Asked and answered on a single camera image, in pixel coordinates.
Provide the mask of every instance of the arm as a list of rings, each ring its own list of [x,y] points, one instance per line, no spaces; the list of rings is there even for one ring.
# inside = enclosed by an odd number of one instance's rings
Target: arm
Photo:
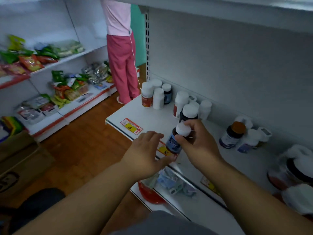
[[[142,133],[127,150],[123,159],[93,178],[15,235],[96,235],[134,183],[164,168],[173,158],[155,160],[163,134]]]
[[[189,120],[185,124],[195,131],[194,144],[179,135],[175,139],[191,163],[220,190],[227,207],[246,234],[312,234],[312,222],[285,206],[221,157],[213,136],[201,121]]]

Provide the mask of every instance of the person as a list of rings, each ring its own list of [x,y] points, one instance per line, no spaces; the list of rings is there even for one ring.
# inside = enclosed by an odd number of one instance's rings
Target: person
[[[180,135],[176,135],[175,139],[182,145],[191,163],[217,186],[246,234],[312,234],[311,221],[285,206],[222,158],[214,138],[200,120],[188,120],[185,124],[195,131],[194,143],[187,142]],[[100,234],[131,186],[154,175],[174,160],[172,157],[155,160],[157,146],[163,136],[153,131],[140,134],[120,162],[46,210],[15,235]],[[118,232],[121,235],[191,233],[215,234],[165,212],[152,212],[147,220]]]
[[[131,4],[101,0],[107,25],[107,48],[117,101],[127,104],[139,96],[135,66],[135,39],[131,30]]]

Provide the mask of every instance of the left hand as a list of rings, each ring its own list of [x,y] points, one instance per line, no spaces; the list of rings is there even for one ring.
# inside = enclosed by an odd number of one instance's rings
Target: left hand
[[[130,172],[134,181],[149,178],[175,161],[174,156],[155,159],[159,140],[163,137],[163,134],[154,131],[142,133],[124,154],[120,163]]]

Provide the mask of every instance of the forearm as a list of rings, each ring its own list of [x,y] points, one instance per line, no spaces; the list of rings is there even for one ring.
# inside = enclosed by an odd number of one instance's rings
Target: forearm
[[[202,172],[220,190],[223,200],[246,234],[311,234],[313,223],[227,163]]]
[[[127,168],[114,164],[15,234],[100,234],[134,183]]]

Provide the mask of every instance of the hand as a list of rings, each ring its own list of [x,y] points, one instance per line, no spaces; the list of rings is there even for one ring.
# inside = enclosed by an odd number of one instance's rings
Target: hand
[[[175,161],[174,156],[155,159],[159,140],[163,137],[163,134],[154,131],[142,133],[124,154],[120,163],[130,171],[135,181],[149,178]]]
[[[187,120],[184,124],[189,125],[194,130],[194,143],[191,144],[181,135],[175,135],[175,139],[198,170],[203,172],[209,166],[216,165],[216,162],[225,163],[219,153],[215,139],[206,130],[201,120]]]

